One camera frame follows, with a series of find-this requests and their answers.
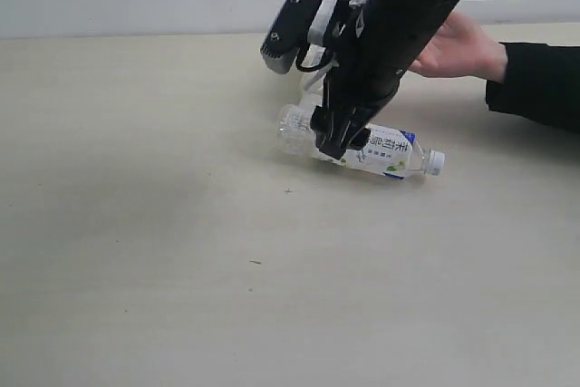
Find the person's hand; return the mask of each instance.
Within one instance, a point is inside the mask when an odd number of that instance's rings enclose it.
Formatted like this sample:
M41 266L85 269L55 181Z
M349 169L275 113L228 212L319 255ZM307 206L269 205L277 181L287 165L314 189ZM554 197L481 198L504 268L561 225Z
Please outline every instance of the person's hand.
M466 15L452 12L410 67L425 77L475 76L503 82L508 65L506 47Z

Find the beige table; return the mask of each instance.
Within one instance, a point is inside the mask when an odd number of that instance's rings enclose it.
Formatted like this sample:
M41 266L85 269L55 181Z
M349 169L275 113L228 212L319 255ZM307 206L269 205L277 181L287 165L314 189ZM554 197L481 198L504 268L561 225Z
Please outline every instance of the beige table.
M439 178L288 158L259 43L0 43L0 385L577 386L580 140L409 75Z

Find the black sleeve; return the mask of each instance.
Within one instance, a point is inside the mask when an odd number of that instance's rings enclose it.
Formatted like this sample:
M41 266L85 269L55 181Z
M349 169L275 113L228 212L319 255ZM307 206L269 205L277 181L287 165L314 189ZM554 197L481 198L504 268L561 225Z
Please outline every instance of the black sleeve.
M506 78L488 82L489 109L580 133L580 47L504 45Z

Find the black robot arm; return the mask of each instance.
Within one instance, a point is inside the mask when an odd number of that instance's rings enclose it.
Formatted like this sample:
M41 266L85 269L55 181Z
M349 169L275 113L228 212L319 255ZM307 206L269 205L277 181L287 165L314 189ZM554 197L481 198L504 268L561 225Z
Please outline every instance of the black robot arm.
M316 147L335 159L366 145L366 125L399 88L401 77L460 0L286 0L264 45L266 63L287 73L309 44L332 62L311 128Z

